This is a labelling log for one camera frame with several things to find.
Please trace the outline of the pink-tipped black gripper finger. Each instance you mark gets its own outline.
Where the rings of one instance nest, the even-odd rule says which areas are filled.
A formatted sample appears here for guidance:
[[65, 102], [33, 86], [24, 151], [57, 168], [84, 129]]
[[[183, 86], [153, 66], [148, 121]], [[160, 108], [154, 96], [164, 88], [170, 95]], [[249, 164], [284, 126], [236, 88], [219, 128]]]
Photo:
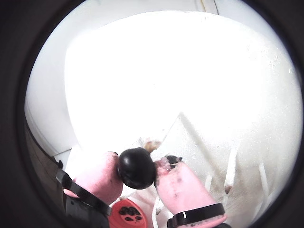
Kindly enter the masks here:
[[116, 152], [106, 152], [74, 179], [58, 170], [56, 179], [65, 195], [66, 216], [80, 228], [110, 227], [110, 204], [123, 190], [118, 160]]

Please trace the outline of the stained pink-tipped gripper finger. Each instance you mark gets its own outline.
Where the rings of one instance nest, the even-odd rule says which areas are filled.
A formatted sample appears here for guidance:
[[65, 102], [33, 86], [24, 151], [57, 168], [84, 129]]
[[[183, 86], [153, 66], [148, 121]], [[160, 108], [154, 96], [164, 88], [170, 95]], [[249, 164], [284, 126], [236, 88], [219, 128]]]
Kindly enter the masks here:
[[182, 161], [168, 155], [155, 162], [154, 185], [165, 208], [173, 215], [169, 228], [220, 228], [226, 221], [224, 207], [217, 203], [203, 182]]

